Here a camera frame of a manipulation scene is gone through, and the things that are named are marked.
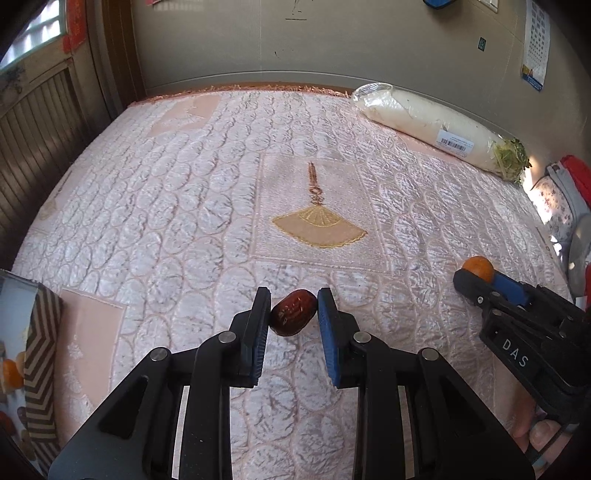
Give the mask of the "person's hand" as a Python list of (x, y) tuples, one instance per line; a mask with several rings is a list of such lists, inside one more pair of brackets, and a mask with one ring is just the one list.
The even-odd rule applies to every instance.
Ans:
[(540, 419), (536, 414), (536, 407), (535, 400), (518, 385), (509, 405), (509, 432), (523, 451), (529, 446), (538, 452), (547, 447), (542, 458), (550, 465), (569, 443), (572, 433), (564, 430), (557, 439), (552, 440), (559, 432), (560, 425), (552, 420)]

